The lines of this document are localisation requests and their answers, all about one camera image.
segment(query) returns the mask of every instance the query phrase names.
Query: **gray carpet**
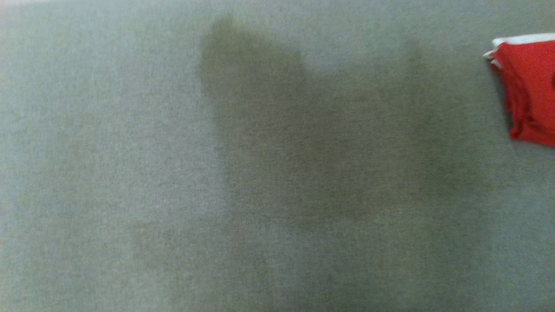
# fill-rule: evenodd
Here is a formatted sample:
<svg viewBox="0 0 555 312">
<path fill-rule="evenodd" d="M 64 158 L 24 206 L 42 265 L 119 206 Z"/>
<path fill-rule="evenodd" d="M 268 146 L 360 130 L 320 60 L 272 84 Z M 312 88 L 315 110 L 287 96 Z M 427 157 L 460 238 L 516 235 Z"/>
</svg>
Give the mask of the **gray carpet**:
<svg viewBox="0 0 555 312">
<path fill-rule="evenodd" d="M 540 0 L 0 11 L 0 311 L 552 311 L 555 150 L 481 58 Z"/>
</svg>

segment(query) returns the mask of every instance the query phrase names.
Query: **red towel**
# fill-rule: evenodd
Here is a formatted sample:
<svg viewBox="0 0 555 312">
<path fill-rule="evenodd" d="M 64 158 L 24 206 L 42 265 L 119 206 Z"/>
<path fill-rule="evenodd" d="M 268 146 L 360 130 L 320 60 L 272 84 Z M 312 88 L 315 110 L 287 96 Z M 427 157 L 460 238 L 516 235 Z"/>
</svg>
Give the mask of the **red towel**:
<svg viewBox="0 0 555 312">
<path fill-rule="evenodd" d="M 496 39 L 485 56 L 501 77 L 514 140 L 555 147 L 555 34 Z"/>
</svg>

